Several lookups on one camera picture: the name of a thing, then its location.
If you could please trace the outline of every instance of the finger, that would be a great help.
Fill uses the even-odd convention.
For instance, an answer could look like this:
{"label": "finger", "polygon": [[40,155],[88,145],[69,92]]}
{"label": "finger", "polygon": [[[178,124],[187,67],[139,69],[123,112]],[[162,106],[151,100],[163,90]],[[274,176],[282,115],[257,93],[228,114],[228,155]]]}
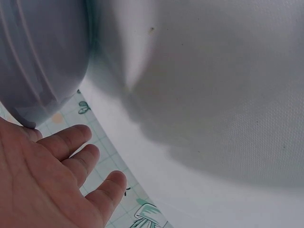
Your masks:
{"label": "finger", "polygon": [[54,135],[39,140],[37,143],[46,147],[52,155],[63,161],[74,153],[79,147],[90,140],[92,133],[85,125],[75,125]]}
{"label": "finger", "polygon": [[37,142],[42,139],[42,134],[37,129],[29,129],[26,127],[17,126],[31,141]]}
{"label": "finger", "polygon": [[94,145],[85,146],[80,152],[62,162],[74,174],[81,187],[99,159],[99,149]]}
{"label": "finger", "polygon": [[26,127],[21,127],[18,126],[14,123],[10,123],[6,120],[4,120],[3,118],[0,117],[0,124],[9,126],[9,128],[17,128],[21,131],[21,133],[23,135],[25,135],[28,139],[30,139],[31,141],[37,142],[38,140],[42,139],[42,134],[40,131],[36,130],[36,129],[29,129]]}
{"label": "finger", "polygon": [[94,204],[101,213],[104,224],[108,222],[121,201],[126,185],[125,175],[120,171],[114,171],[95,191],[86,196],[86,199]]}

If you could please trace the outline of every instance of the cartoon print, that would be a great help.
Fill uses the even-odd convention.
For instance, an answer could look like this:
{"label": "cartoon print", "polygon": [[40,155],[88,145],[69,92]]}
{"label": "cartoon print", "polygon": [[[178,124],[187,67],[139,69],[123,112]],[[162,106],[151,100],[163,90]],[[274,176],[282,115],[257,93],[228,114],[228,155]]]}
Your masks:
{"label": "cartoon print", "polygon": [[127,191],[128,191],[128,190],[131,190],[131,188],[127,188],[127,189],[125,190],[124,196],[127,196]]}
{"label": "cartoon print", "polygon": [[79,106],[81,107],[81,109],[78,111],[78,113],[81,114],[81,115],[85,114],[87,111],[91,110],[91,108],[89,107],[89,105],[85,101],[79,102]]}
{"label": "cartoon print", "polygon": [[142,199],[138,199],[137,202],[142,206],[135,213],[136,221],[130,228],[164,228],[167,225],[167,219],[156,206]]}

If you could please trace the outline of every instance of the white fabric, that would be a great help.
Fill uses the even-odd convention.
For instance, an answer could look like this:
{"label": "white fabric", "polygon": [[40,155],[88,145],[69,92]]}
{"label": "white fabric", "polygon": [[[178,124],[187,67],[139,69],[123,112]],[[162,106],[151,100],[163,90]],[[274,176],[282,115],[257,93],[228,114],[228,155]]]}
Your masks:
{"label": "white fabric", "polygon": [[303,227],[304,1],[113,0],[103,9],[111,70],[96,61],[82,89],[169,222]]}

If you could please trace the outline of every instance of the hand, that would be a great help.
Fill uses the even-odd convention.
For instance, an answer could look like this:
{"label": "hand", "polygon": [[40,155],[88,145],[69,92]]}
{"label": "hand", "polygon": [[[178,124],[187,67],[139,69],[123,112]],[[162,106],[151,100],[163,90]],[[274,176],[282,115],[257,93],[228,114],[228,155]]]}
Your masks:
{"label": "hand", "polygon": [[103,228],[120,202],[126,178],[112,172],[83,197],[79,188],[99,158],[87,126],[77,125],[42,139],[0,118],[0,227]]}

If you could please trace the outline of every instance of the gray round container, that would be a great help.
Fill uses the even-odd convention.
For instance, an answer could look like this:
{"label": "gray round container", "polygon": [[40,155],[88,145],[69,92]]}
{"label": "gray round container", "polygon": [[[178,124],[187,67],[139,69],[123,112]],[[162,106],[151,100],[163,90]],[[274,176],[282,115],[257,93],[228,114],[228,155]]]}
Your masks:
{"label": "gray round container", "polygon": [[69,100],[89,51],[85,0],[0,1],[0,101],[25,127]]}

